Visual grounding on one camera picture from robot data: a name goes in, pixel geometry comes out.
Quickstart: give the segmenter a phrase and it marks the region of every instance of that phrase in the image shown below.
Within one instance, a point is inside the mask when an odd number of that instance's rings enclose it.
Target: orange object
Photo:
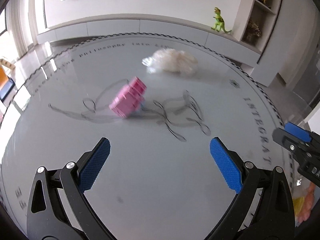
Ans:
[[[308,193],[304,199],[303,206],[300,210],[300,213],[298,214],[298,222],[299,223],[306,221],[310,217],[311,208],[312,208],[313,203],[315,201],[315,197],[314,197],[315,188],[316,188],[316,185],[311,182],[310,186],[308,188]]]
[[[0,67],[0,89],[3,88],[3,86],[9,81],[9,78],[5,74],[2,67]]]

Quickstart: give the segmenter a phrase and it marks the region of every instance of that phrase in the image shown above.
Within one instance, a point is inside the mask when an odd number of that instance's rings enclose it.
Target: wall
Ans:
[[[219,7],[226,29],[233,27],[240,0],[44,0],[47,27],[98,15],[150,14],[213,25]]]
[[[305,122],[308,122],[310,126],[310,130],[317,134],[320,134],[320,110],[319,106],[317,106],[305,119]]]
[[[29,26],[30,26],[30,31],[31,31],[31,38],[32,38],[33,44],[36,45],[37,44],[37,34],[39,33],[38,26],[37,26],[37,18],[36,18],[36,0],[29,0],[28,16],[29,16]]]
[[[31,0],[30,11],[34,14],[36,18],[36,30],[37,33],[45,32],[45,20],[44,20],[44,0]]]
[[[252,78],[268,86],[279,72],[288,84],[296,84],[308,65],[306,59],[311,59],[319,31],[320,14],[312,0],[283,0],[274,31]]]
[[[293,89],[293,92],[301,97],[307,104],[312,104],[314,107],[315,96],[320,91],[320,71],[319,71],[319,61],[320,59],[320,48],[318,47],[311,60],[305,69],[300,80]]]

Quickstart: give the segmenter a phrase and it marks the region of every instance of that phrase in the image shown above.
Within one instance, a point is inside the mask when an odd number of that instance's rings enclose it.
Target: round table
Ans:
[[[147,73],[142,59],[161,48],[194,55],[197,73]],[[147,86],[145,108],[152,111],[121,119],[108,105],[135,76]],[[4,117],[20,114],[2,160],[8,208],[23,230],[37,168],[77,161],[102,137],[111,153],[84,194],[119,240],[208,235],[235,196],[210,155],[216,136],[258,168],[283,167],[292,186],[292,160],[272,141],[282,122],[268,96],[228,59],[192,41],[142,33],[93,38],[46,62],[25,88],[29,101],[13,102]],[[259,190],[242,227],[258,200]]]

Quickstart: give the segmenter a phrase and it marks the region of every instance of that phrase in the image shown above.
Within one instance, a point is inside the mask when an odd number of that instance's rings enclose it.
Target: pink toy block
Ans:
[[[131,113],[140,109],[144,101],[143,94],[146,85],[137,77],[132,79],[128,85],[124,85],[109,108],[122,118],[128,117]]]

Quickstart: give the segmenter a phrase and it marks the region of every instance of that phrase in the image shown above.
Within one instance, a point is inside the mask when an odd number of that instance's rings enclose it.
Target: shelf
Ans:
[[[248,43],[248,42],[246,42],[244,40],[239,41],[239,44],[241,44],[242,46],[247,47],[248,49],[251,49],[252,51],[254,51],[254,52],[258,53],[258,54],[262,54],[262,51],[260,49],[258,49],[257,46],[254,46],[254,45],[252,45],[252,44],[250,44],[250,43]]]
[[[259,0],[254,0],[254,4],[257,5],[260,9],[264,10],[265,12],[275,14],[268,6],[260,2]]]
[[[244,35],[244,31],[247,27],[248,20],[254,5],[254,0],[241,0],[236,15],[236,19],[232,28],[232,36],[237,40],[241,41]]]
[[[251,66],[249,66],[249,65],[247,65],[247,64],[244,64],[244,63],[241,64],[240,68],[241,68],[244,72],[246,72],[249,76],[251,75],[251,73],[252,73],[252,71],[253,71],[253,69],[254,69],[253,67],[251,67]]]
[[[271,35],[276,20],[276,15],[273,13],[266,13],[265,10],[261,10],[261,8],[259,6],[256,6],[255,3],[250,18],[259,26],[259,29],[261,30],[261,36],[253,37],[249,44],[262,52],[267,45],[268,39]],[[242,39],[242,41],[248,42],[245,37]]]

